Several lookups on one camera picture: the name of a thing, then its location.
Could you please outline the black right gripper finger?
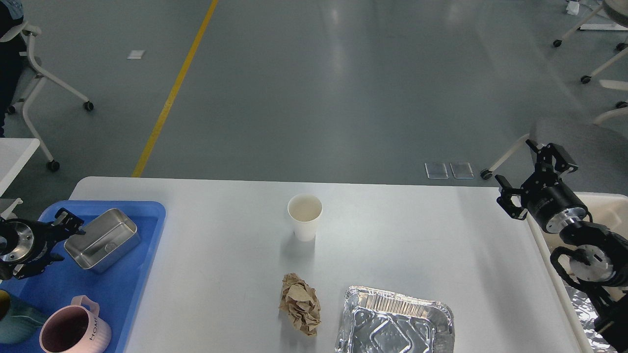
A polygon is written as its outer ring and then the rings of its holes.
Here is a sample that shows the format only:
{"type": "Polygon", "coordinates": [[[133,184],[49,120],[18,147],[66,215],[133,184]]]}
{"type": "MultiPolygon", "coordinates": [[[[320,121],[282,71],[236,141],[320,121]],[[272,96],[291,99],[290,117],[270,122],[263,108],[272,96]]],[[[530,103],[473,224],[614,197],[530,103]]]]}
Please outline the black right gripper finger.
{"type": "Polygon", "coordinates": [[[516,220],[524,220],[527,217],[528,210],[525,206],[517,206],[512,201],[512,197],[522,197],[529,193],[525,188],[514,188],[511,183],[503,175],[495,175],[495,180],[499,184],[500,196],[497,198],[498,205],[512,218],[516,220]]]}
{"type": "Polygon", "coordinates": [[[548,143],[541,145],[532,139],[527,139],[532,154],[535,155],[534,172],[529,179],[539,182],[557,182],[565,174],[572,174],[579,169],[567,150],[559,144],[548,143]]]}

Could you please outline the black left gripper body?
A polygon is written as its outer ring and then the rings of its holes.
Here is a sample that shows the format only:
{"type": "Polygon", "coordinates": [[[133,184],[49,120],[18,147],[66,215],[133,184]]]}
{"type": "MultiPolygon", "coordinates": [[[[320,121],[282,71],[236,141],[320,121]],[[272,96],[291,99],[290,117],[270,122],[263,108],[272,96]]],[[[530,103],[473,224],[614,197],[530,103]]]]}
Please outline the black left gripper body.
{"type": "Polygon", "coordinates": [[[1,266],[14,268],[34,263],[52,264],[52,242],[49,235],[53,223],[29,220],[1,221],[1,266]]]}

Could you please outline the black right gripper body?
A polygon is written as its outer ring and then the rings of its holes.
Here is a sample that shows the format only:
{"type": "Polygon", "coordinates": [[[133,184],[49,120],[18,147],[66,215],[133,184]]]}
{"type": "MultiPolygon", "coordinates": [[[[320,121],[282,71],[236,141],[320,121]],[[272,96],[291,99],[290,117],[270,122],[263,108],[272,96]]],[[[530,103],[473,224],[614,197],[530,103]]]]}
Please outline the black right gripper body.
{"type": "Polygon", "coordinates": [[[558,234],[568,224],[582,221],[587,206],[554,173],[534,173],[522,185],[521,204],[548,234],[558,234]]]}

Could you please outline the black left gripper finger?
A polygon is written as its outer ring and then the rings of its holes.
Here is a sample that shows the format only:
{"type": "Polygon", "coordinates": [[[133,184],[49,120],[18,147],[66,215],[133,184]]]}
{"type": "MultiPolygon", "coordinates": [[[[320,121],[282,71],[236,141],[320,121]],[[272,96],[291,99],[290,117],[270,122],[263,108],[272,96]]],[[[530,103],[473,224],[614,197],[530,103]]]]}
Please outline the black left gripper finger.
{"type": "Polygon", "coordinates": [[[65,208],[59,208],[54,215],[54,221],[49,223],[51,232],[49,240],[61,242],[72,235],[84,235],[86,232],[83,230],[83,224],[83,219],[65,208]]]}
{"type": "Polygon", "coordinates": [[[25,264],[18,264],[13,269],[13,277],[16,279],[25,279],[40,275],[45,268],[57,261],[63,261],[64,257],[59,254],[47,253],[39,259],[35,259],[25,264]]]}

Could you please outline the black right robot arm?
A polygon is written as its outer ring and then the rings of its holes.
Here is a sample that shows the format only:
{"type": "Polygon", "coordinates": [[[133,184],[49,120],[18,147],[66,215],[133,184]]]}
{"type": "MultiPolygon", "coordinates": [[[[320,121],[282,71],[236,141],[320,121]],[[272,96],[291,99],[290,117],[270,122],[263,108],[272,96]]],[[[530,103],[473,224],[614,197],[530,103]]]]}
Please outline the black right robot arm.
{"type": "Polygon", "coordinates": [[[559,277],[582,291],[598,317],[594,330],[619,353],[627,351],[627,298],[613,299],[609,287],[627,285],[627,240],[607,226],[594,223],[587,206],[562,179],[578,165],[561,145],[542,145],[524,137],[536,156],[534,172],[514,188],[502,175],[497,203],[512,218],[527,215],[548,234],[558,234],[564,245],[556,247],[549,263],[559,277]]]}

